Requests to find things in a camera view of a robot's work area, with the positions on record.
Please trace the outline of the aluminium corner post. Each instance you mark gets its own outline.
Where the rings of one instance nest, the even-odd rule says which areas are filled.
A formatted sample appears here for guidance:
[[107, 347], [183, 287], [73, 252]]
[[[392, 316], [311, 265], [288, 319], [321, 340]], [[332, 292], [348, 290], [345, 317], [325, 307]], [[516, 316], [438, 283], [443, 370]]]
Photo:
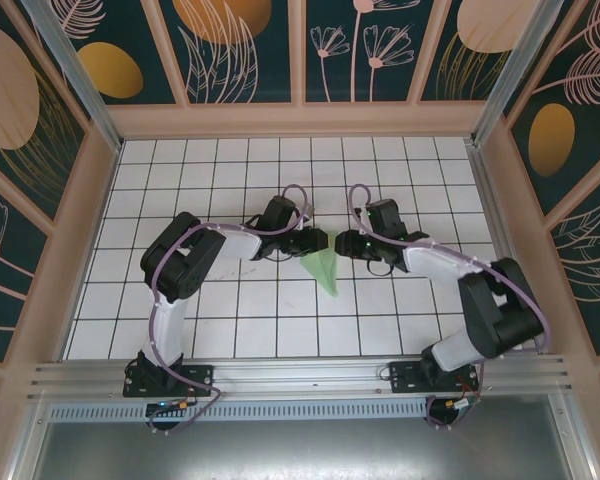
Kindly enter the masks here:
[[476, 150], [479, 150], [488, 140], [504, 108], [555, 23], [563, 2], [564, 0], [538, 0], [473, 127], [470, 136], [471, 146]]
[[73, 40], [87, 40], [106, 16], [103, 0], [18, 0], [32, 26], [74, 87], [109, 147], [120, 151], [121, 137], [107, 107], [80, 60]]

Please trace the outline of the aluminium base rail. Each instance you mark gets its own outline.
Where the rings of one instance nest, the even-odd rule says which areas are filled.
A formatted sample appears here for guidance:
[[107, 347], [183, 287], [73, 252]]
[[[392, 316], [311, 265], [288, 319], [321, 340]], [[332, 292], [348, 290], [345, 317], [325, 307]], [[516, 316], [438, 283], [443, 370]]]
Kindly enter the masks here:
[[[223, 400], [388, 398], [391, 357], [213, 359], [214, 386]], [[26, 398], [38, 401], [114, 401], [122, 398], [123, 360], [46, 363], [35, 367]], [[557, 355], [513, 354], [485, 364], [482, 393], [568, 393], [575, 386]]]

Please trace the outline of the aluminium side rail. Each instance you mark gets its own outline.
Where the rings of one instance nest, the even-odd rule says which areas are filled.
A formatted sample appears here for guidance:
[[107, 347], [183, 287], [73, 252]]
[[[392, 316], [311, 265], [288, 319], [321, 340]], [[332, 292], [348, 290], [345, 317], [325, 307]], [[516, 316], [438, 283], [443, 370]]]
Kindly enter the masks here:
[[[476, 180], [487, 225], [494, 243], [495, 252], [498, 257], [508, 256], [515, 258], [515, 247], [513, 245], [501, 201], [496, 191], [495, 183], [488, 170], [485, 156], [482, 150], [472, 145], [470, 141], [466, 142], [465, 147]], [[538, 305], [526, 278], [522, 277], [522, 279], [523, 281], [512, 279], [512, 282], [515, 284], [513, 293], [522, 295], [520, 303], [522, 304], [523, 309], [531, 312], [534, 320], [542, 328], [542, 332], [521, 342], [523, 348], [518, 350], [518, 353], [538, 352], [539, 354], [546, 354], [549, 352], [551, 343], [551, 329], [549, 322]]]

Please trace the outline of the grey metal sheet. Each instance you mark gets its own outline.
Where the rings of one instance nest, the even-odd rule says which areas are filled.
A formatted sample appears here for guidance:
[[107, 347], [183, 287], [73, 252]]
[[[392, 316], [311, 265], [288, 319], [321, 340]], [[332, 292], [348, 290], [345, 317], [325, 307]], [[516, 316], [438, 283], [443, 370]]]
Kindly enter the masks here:
[[436, 431], [418, 419], [53, 424], [34, 480], [572, 480], [552, 432]]

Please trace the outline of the light green cloth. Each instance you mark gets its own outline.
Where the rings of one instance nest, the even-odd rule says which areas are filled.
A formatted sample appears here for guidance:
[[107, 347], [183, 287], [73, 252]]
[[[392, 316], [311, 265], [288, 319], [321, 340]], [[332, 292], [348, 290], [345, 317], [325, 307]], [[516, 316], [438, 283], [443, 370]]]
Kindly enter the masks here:
[[335, 234], [328, 232], [327, 235], [327, 248], [301, 257], [300, 264], [326, 293], [336, 297], [339, 255], [335, 251]]

